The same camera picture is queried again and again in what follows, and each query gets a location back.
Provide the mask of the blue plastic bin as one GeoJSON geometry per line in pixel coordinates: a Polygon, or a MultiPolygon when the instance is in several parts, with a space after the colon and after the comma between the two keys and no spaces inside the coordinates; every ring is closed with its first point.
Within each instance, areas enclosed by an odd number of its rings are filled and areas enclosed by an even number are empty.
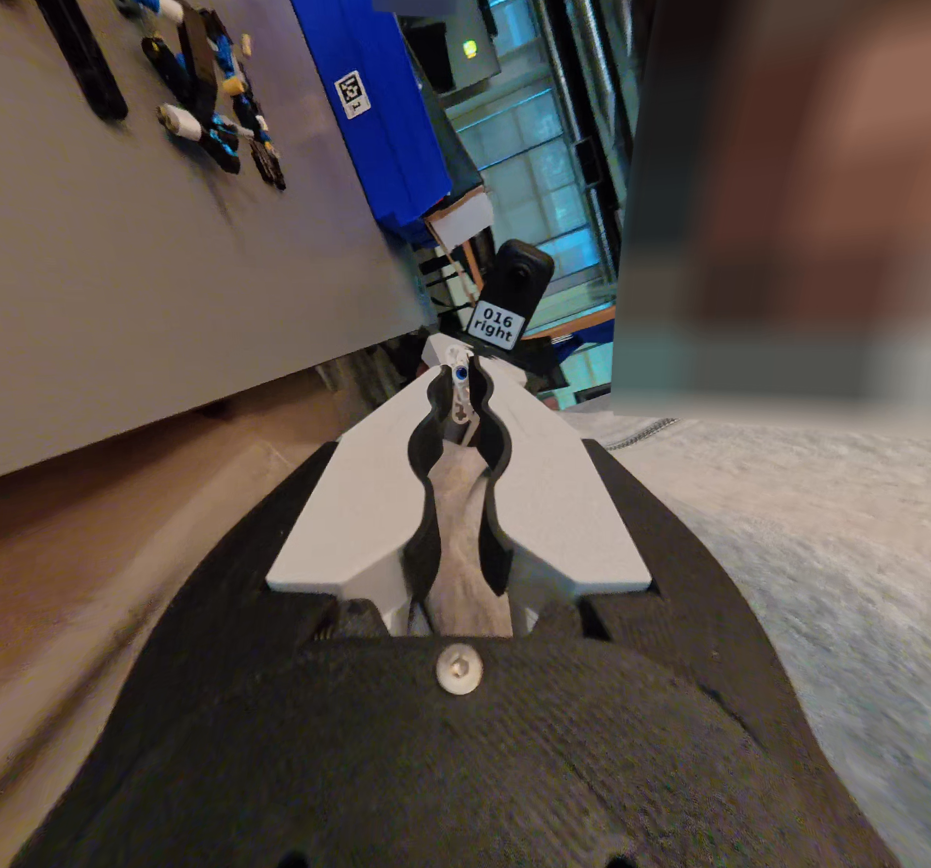
{"type": "Polygon", "coordinates": [[[435,245],[424,216],[451,191],[393,14],[371,0],[290,0],[376,222],[435,245]]]}

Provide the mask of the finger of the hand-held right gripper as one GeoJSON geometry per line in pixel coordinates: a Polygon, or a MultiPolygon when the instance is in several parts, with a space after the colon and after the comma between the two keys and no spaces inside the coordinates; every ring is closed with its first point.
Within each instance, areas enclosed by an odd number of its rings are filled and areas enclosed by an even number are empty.
{"type": "Polygon", "coordinates": [[[505,360],[486,357],[486,377],[491,397],[512,394],[516,389],[522,390],[531,397],[537,396],[537,391],[530,385],[530,374],[505,360]]]}
{"type": "Polygon", "coordinates": [[[447,368],[450,373],[450,369],[446,363],[446,350],[449,345],[454,343],[469,346],[473,351],[472,346],[460,338],[447,336],[442,333],[429,336],[425,341],[425,347],[422,352],[422,373],[439,367],[447,368]]]}

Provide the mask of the pile of small lego pins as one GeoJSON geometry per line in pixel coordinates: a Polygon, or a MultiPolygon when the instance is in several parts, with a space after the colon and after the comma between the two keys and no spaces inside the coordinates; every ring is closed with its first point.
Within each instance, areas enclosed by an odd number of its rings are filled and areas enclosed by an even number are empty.
{"type": "Polygon", "coordinates": [[[233,133],[238,140],[249,143],[251,156],[262,180],[283,191],[286,189],[286,180],[264,111],[248,77],[240,69],[241,64],[236,59],[232,63],[231,69],[223,67],[223,90],[230,99],[235,120],[222,117],[221,122],[224,129],[233,133]]]}

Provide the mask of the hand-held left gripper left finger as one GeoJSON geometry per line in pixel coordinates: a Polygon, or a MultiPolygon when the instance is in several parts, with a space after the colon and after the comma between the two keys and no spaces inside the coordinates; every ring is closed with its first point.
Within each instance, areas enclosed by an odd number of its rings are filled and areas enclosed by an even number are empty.
{"type": "Polygon", "coordinates": [[[409,632],[441,546],[431,469],[453,399],[448,365],[429,369],[345,432],[269,569],[279,593],[365,600],[409,632]]]}

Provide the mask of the person in grey hoodie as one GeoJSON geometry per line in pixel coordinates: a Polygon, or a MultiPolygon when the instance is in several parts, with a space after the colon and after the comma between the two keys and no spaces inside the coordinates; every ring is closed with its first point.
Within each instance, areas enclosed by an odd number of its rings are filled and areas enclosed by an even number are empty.
{"type": "Polygon", "coordinates": [[[833,768],[902,865],[929,866],[929,440],[561,416],[738,583],[833,768]]]}

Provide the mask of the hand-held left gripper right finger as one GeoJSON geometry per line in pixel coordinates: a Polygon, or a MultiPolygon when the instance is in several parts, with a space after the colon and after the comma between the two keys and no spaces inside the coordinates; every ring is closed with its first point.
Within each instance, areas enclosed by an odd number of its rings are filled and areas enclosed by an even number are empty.
{"type": "Polygon", "coordinates": [[[582,437],[500,362],[472,357],[469,389],[491,470],[480,563],[507,597],[513,635],[550,604],[647,591],[653,577],[582,437]]]}

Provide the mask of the long black lego beam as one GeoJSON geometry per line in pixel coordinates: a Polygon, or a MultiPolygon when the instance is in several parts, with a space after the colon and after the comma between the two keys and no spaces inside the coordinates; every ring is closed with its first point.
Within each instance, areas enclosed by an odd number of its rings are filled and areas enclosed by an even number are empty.
{"type": "Polygon", "coordinates": [[[123,121],[128,105],[77,0],[35,0],[94,114],[123,121]]]}

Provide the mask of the black lego frame assembly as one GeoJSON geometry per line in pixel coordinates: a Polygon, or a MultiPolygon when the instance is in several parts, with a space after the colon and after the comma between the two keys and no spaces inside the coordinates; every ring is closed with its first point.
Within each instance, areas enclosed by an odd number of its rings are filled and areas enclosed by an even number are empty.
{"type": "Polygon", "coordinates": [[[203,17],[185,0],[112,0],[124,17],[146,24],[153,15],[172,25],[178,35],[176,52],[163,37],[142,37],[146,60],[173,96],[174,103],[157,108],[157,119],[175,138],[197,144],[219,168],[240,173],[238,126],[216,110],[219,84],[216,62],[203,17]]]}

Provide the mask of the black monitor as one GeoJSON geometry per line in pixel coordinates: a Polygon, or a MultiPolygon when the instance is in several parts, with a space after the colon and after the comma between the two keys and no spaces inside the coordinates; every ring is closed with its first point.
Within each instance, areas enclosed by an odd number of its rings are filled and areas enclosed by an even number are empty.
{"type": "Polygon", "coordinates": [[[456,89],[447,43],[447,24],[423,17],[400,16],[402,35],[436,94],[456,89]]]}

